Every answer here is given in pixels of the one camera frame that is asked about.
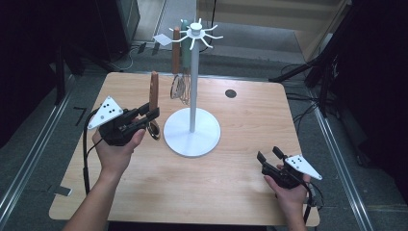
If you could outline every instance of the person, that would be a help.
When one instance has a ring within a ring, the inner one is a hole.
[[[126,145],[110,146],[101,141],[99,131],[95,132],[92,141],[98,143],[95,149],[101,162],[101,172],[92,190],[67,222],[63,231],[104,229],[120,177],[129,166],[134,149],[141,143],[144,133],[145,130],[140,129]],[[306,189],[298,186],[286,190],[280,188],[270,176],[264,177],[277,195],[289,230],[306,230],[302,215]],[[304,180],[309,182],[310,176],[304,175]]]

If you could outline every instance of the brown handle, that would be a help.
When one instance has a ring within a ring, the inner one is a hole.
[[[150,77],[150,95],[149,95],[149,111],[155,110],[158,107],[159,101],[159,74],[152,71]]]
[[[180,39],[180,28],[176,27],[173,31],[173,40]],[[173,42],[172,44],[172,73],[175,75],[179,73],[180,68],[180,42]]]

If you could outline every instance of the wooden tabletop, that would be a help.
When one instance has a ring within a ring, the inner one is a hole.
[[[179,99],[170,99],[172,80],[172,76],[159,78],[161,114],[156,120],[162,137],[154,141],[146,133],[141,145],[135,149],[117,188],[109,220],[285,224],[274,192],[265,182],[261,164],[256,159],[261,151],[271,164],[282,164],[272,153],[273,146],[278,146],[287,155],[301,153],[283,86],[199,78],[197,107],[217,118],[221,136],[210,153],[199,158],[185,158],[173,152],[163,137],[166,120],[186,108]],[[121,108],[137,108],[148,102],[149,87],[150,75],[110,73],[94,108],[108,95]],[[227,90],[234,90],[237,96],[227,97]],[[92,134],[90,131],[88,135],[89,147]],[[51,218],[70,219],[84,200],[83,165],[81,138],[61,183],[72,189],[72,194],[56,195],[49,211]],[[98,157],[91,151],[91,186],[99,171]],[[318,224],[319,214],[313,208],[307,225]]]

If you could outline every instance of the green handle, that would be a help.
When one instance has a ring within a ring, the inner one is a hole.
[[[181,31],[189,30],[187,26],[190,26],[190,23],[188,22],[188,20],[183,20],[183,22],[181,23]],[[191,41],[192,41],[191,38],[186,38],[181,41],[181,59],[183,63],[183,68],[190,68],[191,66],[191,50],[190,50]]]

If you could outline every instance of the stand base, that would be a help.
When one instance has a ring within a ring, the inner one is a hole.
[[[190,132],[190,108],[171,115],[163,131],[168,146],[184,157],[200,157],[216,147],[221,128],[217,119],[209,112],[196,109],[195,131]]]

